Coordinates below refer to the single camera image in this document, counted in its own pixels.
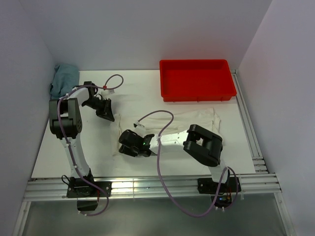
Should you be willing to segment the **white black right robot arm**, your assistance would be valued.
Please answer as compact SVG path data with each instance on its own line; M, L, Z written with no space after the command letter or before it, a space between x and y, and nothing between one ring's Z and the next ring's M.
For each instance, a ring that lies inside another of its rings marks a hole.
M225 191L230 186L229 170L221 159L222 137L197 124L188 130L171 134L147 134L125 130L119 137L119 153L132 157L150 157L164 153L188 154L198 163L209 168L213 186Z

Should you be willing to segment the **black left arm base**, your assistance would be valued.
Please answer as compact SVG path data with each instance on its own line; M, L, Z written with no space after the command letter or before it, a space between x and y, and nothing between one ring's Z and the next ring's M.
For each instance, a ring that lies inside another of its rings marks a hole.
M102 189L106 194L84 182L81 178L69 178L66 175L62 175L61 180L64 184L67 185L66 197L68 199L77 199L77 209L79 211L92 213L98 207L100 197L109 197L111 195L112 182L95 182L92 175L90 175L88 178L84 178L92 182L98 188Z

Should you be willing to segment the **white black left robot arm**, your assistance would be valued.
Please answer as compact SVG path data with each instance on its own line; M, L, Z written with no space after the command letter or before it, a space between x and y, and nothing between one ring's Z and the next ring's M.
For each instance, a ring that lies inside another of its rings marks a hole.
M76 86L70 93L49 101L50 131L60 140L67 154L71 176L68 187L78 188L84 196L91 196L96 190L92 171L84 157L80 133L83 122L80 107L90 107L97 117L114 122L110 99L96 96L99 87L91 81Z

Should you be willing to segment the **white t shirt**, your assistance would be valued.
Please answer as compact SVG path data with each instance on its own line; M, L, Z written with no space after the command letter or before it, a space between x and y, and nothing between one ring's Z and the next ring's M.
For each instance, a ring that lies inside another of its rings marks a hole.
M115 121L110 124L111 131L111 154L113 156L119 155L119 136L123 131L130 128L132 131L139 131L140 136L144 137L149 134L157 134L169 121L168 115L160 114L157 117L146 118L141 124L143 128L134 128L131 124L136 120L135 116L121 115L120 113L114 114ZM196 124L216 133L220 134L221 119L215 112L214 108L203 110L194 110L189 112L181 112L174 114L174 121L163 132L164 134L172 134L185 131L195 121Z

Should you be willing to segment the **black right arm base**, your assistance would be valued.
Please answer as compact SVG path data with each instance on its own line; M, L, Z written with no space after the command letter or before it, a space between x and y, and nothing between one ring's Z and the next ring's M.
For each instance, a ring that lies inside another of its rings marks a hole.
M215 200L216 207L228 207L233 201L232 194L241 192L241 185L239 178L228 177L227 181L220 185L218 196ZM218 183L214 182L211 178L199 178L197 180L197 190L199 194L207 194L211 196L211 200L214 201L215 194L217 191Z

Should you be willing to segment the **red plastic bin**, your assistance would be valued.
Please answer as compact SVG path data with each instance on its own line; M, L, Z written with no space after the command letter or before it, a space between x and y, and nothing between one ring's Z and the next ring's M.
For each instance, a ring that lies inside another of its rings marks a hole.
M229 101L237 95L224 59L161 60L159 71L164 102Z

